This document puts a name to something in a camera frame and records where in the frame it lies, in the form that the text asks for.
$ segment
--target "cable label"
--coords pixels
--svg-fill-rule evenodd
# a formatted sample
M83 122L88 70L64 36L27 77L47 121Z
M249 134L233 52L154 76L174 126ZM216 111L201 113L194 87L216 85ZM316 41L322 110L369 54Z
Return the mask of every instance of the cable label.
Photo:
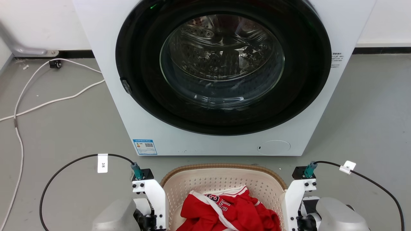
M340 166L340 167L339 167L339 170L340 170L341 172L345 172L345 173L347 173L347 174L351 174L350 170L354 170L354 167L355 167L356 165L357 165L356 163L347 160L347 161L345 162L344 166Z
M109 171L109 155L99 154L97 157L97 173L106 173Z

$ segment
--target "teal connector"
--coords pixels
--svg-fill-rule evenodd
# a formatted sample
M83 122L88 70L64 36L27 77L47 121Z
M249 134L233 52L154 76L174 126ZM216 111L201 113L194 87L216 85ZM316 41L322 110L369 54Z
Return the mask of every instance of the teal connector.
M141 171L140 167L137 165L137 162L131 165L132 170L134 171L134 175L136 176L136 180L143 179L143 172Z
M307 178L311 178L312 175L314 174L314 169L317 167L317 164L314 164L314 161L311 161L311 163L307 166L307 168L304 171L304 175Z

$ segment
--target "red clothing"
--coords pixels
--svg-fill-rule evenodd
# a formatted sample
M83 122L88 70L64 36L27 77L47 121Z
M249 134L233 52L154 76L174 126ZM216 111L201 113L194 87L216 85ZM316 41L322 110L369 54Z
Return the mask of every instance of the red clothing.
M277 214L250 197L246 186L202 195L191 191L177 231L281 231Z

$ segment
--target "concrete floor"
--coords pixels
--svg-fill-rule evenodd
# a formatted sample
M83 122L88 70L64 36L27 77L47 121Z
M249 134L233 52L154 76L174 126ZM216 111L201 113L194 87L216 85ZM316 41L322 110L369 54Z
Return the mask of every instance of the concrete floor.
M98 69L94 59L76 60ZM13 61L0 76L0 118L10 116L17 98L43 60ZM301 157L141 157L137 156L105 84L77 98L57 102L18 117L25 148L24 172L5 231L40 231L39 199L50 177L66 163L93 153L115 153L151 168L161 180L187 164L255 164L276 171L289 184L295 166L311 160L357 163L356 170L379 182L399 200L411 222L411 55L355 55L341 78L316 131ZM42 69L18 111L74 95L102 79L98 73L65 62L60 70ZM51 231L90 230L93 219L112 201L131 193L130 168L110 158L106 174L96 159L64 170L44 200L44 220ZM5 216L20 164L13 120L0 122L0 220ZM317 191L355 207L372 231L400 230L392 199L371 183L319 165Z

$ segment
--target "white bracket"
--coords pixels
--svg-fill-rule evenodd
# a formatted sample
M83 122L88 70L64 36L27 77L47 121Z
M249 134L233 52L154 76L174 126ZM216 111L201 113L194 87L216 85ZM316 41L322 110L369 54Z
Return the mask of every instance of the white bracket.
M133 192L145 192L148 201L157 215L157 229L169 228L169 200L164 192L163 187L156 180L135 180L132 182L136 185Z
M316 190L316 179L293 180L281 201L284 228L286 231L298 230L297 216L306 191Z

